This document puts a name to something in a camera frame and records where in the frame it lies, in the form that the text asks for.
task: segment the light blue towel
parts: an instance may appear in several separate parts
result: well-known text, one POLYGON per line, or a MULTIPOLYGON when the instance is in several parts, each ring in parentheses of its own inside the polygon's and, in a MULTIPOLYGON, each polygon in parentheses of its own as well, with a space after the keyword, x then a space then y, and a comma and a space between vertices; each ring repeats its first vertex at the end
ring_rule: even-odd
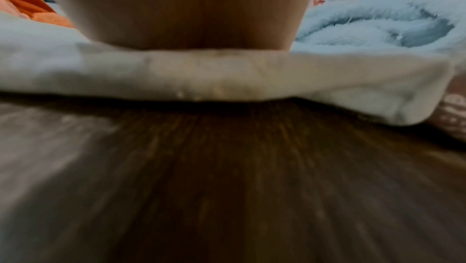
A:
POLYGON ((466 50, 466 0, 339 0, 308 11, 292 50, 339 53, 466 50))

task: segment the wooden surface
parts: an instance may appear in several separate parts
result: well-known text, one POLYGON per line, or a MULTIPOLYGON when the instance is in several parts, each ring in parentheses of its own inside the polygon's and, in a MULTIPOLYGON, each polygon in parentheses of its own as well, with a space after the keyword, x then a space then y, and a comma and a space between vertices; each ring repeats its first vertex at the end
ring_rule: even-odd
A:
POLYGON ((463 148, 300 100, 2 96, 0 262, 465 262, 463 148))

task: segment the wooden table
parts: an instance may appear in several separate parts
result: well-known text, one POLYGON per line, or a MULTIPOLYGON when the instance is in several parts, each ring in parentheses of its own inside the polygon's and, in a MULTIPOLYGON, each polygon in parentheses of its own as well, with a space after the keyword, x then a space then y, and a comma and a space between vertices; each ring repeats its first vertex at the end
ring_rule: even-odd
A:
POLYGON ((2 263, 466 261, 466 154, 300 100, 0 98, 2 263))

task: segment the wood grain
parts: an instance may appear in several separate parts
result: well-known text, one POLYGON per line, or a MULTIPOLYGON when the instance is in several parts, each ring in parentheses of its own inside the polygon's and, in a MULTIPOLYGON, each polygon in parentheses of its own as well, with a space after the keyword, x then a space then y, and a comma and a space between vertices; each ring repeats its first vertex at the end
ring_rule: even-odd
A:
POLYGON ((301 100, 2 96, 0 262, 464 262, 465 157, 301 100))

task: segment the orange cloth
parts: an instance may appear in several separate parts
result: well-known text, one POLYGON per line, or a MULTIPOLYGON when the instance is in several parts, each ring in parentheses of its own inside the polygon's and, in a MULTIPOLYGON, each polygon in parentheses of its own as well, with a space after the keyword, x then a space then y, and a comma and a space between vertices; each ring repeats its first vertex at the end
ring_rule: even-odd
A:
POLYGON ((43 0, 0 0, 0 11, 37 22, 73 28, 69 19, 57 14, 43 0))

